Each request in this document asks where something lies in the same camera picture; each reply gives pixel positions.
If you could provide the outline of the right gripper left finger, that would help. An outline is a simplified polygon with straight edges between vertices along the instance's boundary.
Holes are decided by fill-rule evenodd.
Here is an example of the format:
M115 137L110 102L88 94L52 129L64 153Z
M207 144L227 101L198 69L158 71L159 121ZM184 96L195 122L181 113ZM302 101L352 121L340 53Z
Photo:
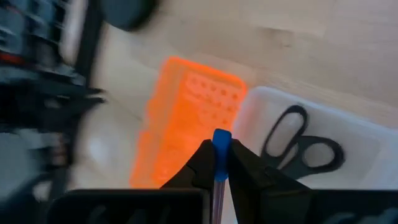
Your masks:
M213 218L215 150L212 141L204 140L188 162L163 186L180 193L193 190L195 197L186 197L173 205L165 224L210 224Z

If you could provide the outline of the black metal table frame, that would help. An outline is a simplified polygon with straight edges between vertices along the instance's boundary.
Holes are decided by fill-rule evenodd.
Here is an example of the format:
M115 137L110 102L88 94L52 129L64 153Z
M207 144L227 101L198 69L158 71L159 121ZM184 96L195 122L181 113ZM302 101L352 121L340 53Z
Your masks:
M85 87L90 85L102 23L103 15L100 0L88 0L75 62L75 71L84 78Z

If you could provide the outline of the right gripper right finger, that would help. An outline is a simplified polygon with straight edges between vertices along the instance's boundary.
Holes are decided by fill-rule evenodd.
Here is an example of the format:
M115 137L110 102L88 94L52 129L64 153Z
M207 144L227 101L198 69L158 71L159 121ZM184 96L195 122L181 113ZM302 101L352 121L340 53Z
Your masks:
M311 190L267 166L237 139L228 151L229 186L238 224L305 224Z

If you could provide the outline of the black-handled scissors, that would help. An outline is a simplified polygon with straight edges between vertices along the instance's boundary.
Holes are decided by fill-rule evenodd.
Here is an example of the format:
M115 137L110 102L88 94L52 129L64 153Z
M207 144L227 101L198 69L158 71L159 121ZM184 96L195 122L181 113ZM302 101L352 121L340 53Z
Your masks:
M283 148L282 154L279 156L272 156L267 151L270 146L271 138L275 135L276 129L288 114L300 115L302 118L302 125L287 141L287 146ZM300 105L288 107L278 117L264 141L261 151L262 160L265 161L267 165L281 170L286 176L296 180L308 175L338 170L345 162L345 152L342 146L330 138L305 135L304 132L308 127L308 122L309 115L304 107ZM305 160L305 152L316 144L327 146L327 148L332 151L333 158L326 164L311 167Z

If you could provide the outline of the clear plastic supply box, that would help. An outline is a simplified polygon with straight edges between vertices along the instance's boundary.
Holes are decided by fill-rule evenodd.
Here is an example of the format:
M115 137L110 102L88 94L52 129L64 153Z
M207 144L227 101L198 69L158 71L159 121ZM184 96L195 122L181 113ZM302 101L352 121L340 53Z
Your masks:
M295 95L260 86L248 91L233 125L233 137L260 155L279 116L300 105L309 115L306 135L338 142L345 152L342 166L329 173L302 177L313 189L398 189L398 129Z

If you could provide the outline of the red pencil with blue cap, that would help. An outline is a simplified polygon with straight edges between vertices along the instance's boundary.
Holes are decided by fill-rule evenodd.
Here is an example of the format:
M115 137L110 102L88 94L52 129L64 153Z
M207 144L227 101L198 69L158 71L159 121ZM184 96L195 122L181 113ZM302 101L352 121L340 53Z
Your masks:
M224 129L215 129L213 149L215 151L215 175L213 188L213 210L211 224L221 224L225 181L228 178L228 151L232 134Z

